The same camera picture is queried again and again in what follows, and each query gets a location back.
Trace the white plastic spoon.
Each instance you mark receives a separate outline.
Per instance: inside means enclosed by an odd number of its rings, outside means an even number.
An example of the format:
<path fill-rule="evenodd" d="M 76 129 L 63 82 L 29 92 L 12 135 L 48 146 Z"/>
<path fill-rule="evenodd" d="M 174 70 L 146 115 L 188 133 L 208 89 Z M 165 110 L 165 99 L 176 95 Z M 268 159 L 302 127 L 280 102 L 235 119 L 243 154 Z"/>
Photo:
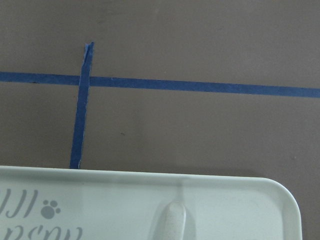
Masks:
<path fill-rule="evenodd" d="M 195 219 L 183 201 L 169 202 L 155 215 L 150 240 L 195 240 Z"/>

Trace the white bear print tray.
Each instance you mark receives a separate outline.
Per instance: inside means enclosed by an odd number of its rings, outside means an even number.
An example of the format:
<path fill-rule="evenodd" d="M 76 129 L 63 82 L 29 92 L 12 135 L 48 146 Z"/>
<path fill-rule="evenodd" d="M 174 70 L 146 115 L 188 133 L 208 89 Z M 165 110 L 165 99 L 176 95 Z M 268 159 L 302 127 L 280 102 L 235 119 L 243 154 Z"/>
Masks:
<path fill-rule="evenodd" d="M 149 240 L 172 201 L 194 217 L 195 240 L 300 240 L 299 206 L 260 177 L 2 166 L 3 240 Z"/>

